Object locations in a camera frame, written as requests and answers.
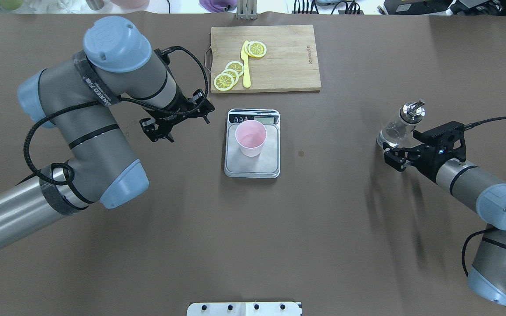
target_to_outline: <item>blue joint cap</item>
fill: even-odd
[[[506,294],[496,288],[473,266],[468,274],[468,287],[482,298],[506,306]]]
[[[152,49],[130,20],[107,16],[85,32],[83,50],[87,58],[107,72],[131,72],[148,62]]]
[[[148,186],[146,172],[136,159],[112,182],[99,201],[105,208],[116,208],[142,194]]]
[[[476,213],[500,230],[506,230],[506,183],[486,188],[476,200]]]
[[[17,99],[22,110],[28,114],[34,122],[38,122],[46,117],[44,110],[42,110],[40,96],[38,95],[40,75],[44,70],[46,69],[40,70],[40,72],[37,72],[37,74],[25,80],[17,89]],[[42,124],[42,127],[53,128],[56,126],[54,123],[48,121]]]

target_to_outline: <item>purple cloth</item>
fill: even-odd
[[[210,12],[224,12],[228,6],[237,6],[237,0],[200,0],[200,5]]]

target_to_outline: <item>cutting board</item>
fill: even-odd
[[[213,79],[239,53],[245,40],[257,40],[267,46],[262,58],[249,58],[251,87],[243,88],[242,79],[228,91],[214,88]],[[211,35],[212,93],[319,91],[318,52],[313,25],[214,27]]]

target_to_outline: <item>gray robot arm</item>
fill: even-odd
[[[108,108],[125,100],[117,96],[126,93],[147,106],[153,119],[141,125],[152,141],[173,141],[171,128],[187,117],[208,122],[213,106],[206,94],[198,90],[194,98],[185,98],[168,62],[166,54],[153,52],[129,20],[108,16],[87,30],[83,51],[72,60],[41,70],[21,84],[19,102],[35,122],[76,104],[88,106],[42,125],[58,127],[74,157],[66,164],[34,170],[40,176],[0,194],[0,249],[93,202],[116,208],[147,189],[143,166]],[[198,100],[197,111],[190,111],[194,116],[172,114],[189,112]]]
[[[464,124],[449,122],[417,132],[413,148],[384,144],[385,162],[402,172],[415,166],[442,189],[488,223],[468,274],[468,286],[479,296],[506,306],[506,182],[466,160]]]

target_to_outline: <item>kitchen scale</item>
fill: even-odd
[[[237,126],[257,120],[267,130],[261,154],[245,156],[235,139]],[[276,178],[281,173],[281,114],[277,110],[233,108],[228,112],[225,130],[224,172],[235,178]]]

